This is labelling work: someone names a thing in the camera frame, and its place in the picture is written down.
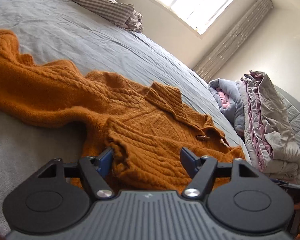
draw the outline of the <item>cable knit pattern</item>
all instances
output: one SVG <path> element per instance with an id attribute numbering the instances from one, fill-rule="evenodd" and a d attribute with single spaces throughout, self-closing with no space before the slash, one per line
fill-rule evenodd
<path id="1" fill-rule="evenodd" d="M 0 30 L 0 109 L 42 127 L 84 122 L 82 156 L 114 148 L 111 186 L 181 191 L 191 180 L 179 160 L 181 147 L 220 162 L 244 158 L 240 147 L 221 142 L 225 135 L 211 116 L 182 103 L 179 89 L 156 82 L 145 87 L 101 71 L 84 77 L 68 60 L 36 65 L 31 55 L 19 54 L 9 30 Z M 199 141 L 197 135 L 210 139 Z"/>

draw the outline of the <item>folded comforter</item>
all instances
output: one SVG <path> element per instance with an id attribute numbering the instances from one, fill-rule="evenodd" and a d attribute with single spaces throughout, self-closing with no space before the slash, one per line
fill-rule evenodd
<path id="1" fill-rule="evenodd" d="M 287 110 L 266 73 L 244 75 L 250 143 L 260 171 L 293 180 L 300 176 L 300 149 L 288 121 Z"/>
<path id="2" fill-rule="evenodd" d="M 244 135 L 243 102 L 234 81 L 215 79 L 208 85 L 210 93 L 218 103 L 220 112 L 234 126 L 239 136 Z"/>

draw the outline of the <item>folded blanket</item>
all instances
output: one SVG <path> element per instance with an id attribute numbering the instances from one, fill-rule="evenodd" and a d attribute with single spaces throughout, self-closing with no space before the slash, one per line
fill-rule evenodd
<path id="1" fill-rule="evenodd" d="M 251 165 L 258 169 L 258 160 L 254 146 L 251 141 L 250 129 L 249 129 L 249 117 L 248 117 L 248 96 L 246 91 L 246 86 L 241 80 L 236 81 L 242 102 L 243 102 L 243 112 L 244 112 L 244 144 L 247 148 Z"/>
<path id="2" fill-rule="evenodd" d="M 288 121 L 287 110 L 266 73 L 244 75 L 251 142 L 258 168 L 272 177 L 292 180 L 300 176 L 300 149 Z"/>
<path id="3" fill-rule="evenodd" d="M 212 80 L 208 89 L 220 107 L 221 113 L 234 126 L 239 136 L 244 135 L 243 102 L 234 81 L 218 78 Z"/>
<path id="4" fill-rule="evenodd" d="M 211 116 L 182 103 L 177 88 L 157 82 L 145 87 L 102 71 L 84 77 L 71 61 L 36 65 L 18 49 L 15 34 L 0 30 L 0 109 L 42 127 L 84 122 L 82 156 L 114 149 L 111 186 L 182 191 L 191 181 L 180 163 L 182 147 L 221 162 L 244 158 L 241 147 L 222 142 L 225 135 Z"/>
<path id="5" fill-rule="evenodd" d="M 72 0 L 82 7 L 100 15 L 122 29 L 141 33 L 142 15 L 133 4 L 118 3 L 115 0 Z"/>

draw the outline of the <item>pillow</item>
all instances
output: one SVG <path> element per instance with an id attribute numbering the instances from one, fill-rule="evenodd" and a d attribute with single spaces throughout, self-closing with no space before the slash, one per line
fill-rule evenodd
<path id="1" fill-rule="evenodd" d="M 134 12 L 132 4 L 118 3 L 115 0 L 72 0 L 82 7 L 100 15 L 109 22 L 123 27 Z"/>

